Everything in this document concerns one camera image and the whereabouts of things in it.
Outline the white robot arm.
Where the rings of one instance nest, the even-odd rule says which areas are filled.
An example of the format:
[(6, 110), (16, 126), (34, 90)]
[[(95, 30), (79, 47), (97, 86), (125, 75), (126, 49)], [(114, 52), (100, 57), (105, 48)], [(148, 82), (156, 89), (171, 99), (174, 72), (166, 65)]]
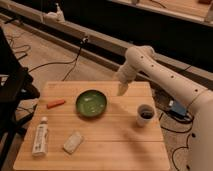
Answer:
[(128, 87), (138, 72), (175, 98), (194, 117), (188, 165), (190, 171), (213, 171), (213, 91), (157, 63), (151, 46), (132, 46), (125, 52), (125, 62), (117, 78)]

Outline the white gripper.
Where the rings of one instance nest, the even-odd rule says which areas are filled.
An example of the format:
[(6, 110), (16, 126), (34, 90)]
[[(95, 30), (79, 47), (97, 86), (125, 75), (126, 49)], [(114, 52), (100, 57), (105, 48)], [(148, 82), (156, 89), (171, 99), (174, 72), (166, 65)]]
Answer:
[(127, 89), (129, 83), (135, 80), (137, 71), (128, 63), (125, 62), (121, 65), (117, 71), (117, 78), (121, 82), (118, 84), (118, 96), (123, 96)]

